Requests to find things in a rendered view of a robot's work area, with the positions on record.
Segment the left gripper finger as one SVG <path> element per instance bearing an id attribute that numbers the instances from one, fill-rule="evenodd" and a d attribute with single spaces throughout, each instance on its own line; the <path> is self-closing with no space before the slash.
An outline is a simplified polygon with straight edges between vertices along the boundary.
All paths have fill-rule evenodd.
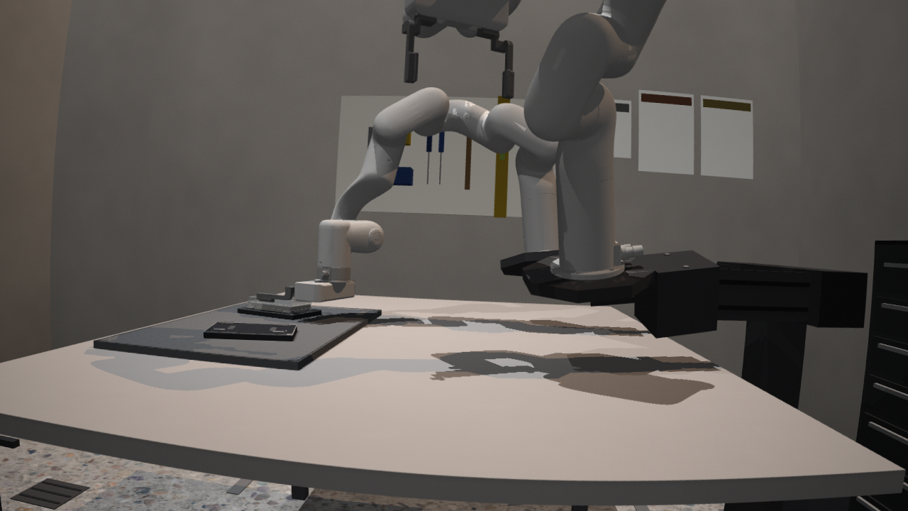
<path id="1" fill-rule="evenodd" d="M 505 71 L 502 73 L 502 98 L 514 98 L 513 43 L 499 40 L 499 31 L 484 27 L 477 29 L 478 38 L 491 40 L 491 51 L 505 54 Z"/>
<path id="2" fill-rule="evenodd" d="M 437 18 L 415 14 L 414 20 L 406 21 L 402 25 L 402 33 L 406 33 L 406 55 L 404 68 L 404 83 L 415 83 L 418 77 L 419 53 L 413 53 L 414 35 L 421 33 L 421 26 L 431 27 L 437 23 Z"/>

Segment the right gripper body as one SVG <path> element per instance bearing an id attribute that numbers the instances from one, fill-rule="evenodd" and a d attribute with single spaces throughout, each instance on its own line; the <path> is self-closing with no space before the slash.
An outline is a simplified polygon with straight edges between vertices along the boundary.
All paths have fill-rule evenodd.
<path id="1" fill-rule="evenodd" d="M 294 298 L 298 301 L 322 303 L 355 296 L 354 280 L 314 280 L 296 282 Z"/>

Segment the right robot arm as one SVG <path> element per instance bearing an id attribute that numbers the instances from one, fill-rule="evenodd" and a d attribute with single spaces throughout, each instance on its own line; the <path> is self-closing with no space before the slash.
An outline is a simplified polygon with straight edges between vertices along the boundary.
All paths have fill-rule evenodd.
<path id="1" fill-rule="evenodd" d="M 432 122 L 431 122 L 432 121 Z M 351 252 L 382 247 L 384 232 L 375 222 L 355 220 L 367 202 L 394 185 L 406 135 L 433 136 L 454 131 L 496 154 L 514 145 L 525 253 L 558 250 L 557 179 L 553 172 L 558 142 L 543 141 L 526 125 L 524 108 L 503 103 L 486 110 L 472 101 L 449 100 L 427 87 L 377 114 L 372 140 L 359 177 L 337 201 L 331 220 L 319 228 L 317 279 L 350 280 Z"/>

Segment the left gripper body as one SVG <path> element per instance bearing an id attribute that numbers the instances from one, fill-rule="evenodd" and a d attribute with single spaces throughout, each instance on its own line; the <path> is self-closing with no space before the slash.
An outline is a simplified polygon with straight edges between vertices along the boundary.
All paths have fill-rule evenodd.
<path id="1" fill-rule="evenodd" d="M 509 0 L 405 0 L 404 10 L 437 18 L 436 25 L 477 32 L 484 27 L 502 31 L 509 22 Z"/>

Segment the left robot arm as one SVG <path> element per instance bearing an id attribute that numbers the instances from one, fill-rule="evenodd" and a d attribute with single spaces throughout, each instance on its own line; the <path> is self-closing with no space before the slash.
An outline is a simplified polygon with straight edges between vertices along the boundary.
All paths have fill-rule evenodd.
<path id="1" fill-rule="evenodd" d="M 623 260 L 644 256 L 642 245 L 615 241 L 616 104 L 599 81 L 631 71 L 665 2 L 604 0 L 597 13 L 574 14 L 549 41 L 526 92 L 528 128 L 559 141 L 559 259 L 550 264 L 559 278 L 612 278 L 625 271 Z"/>

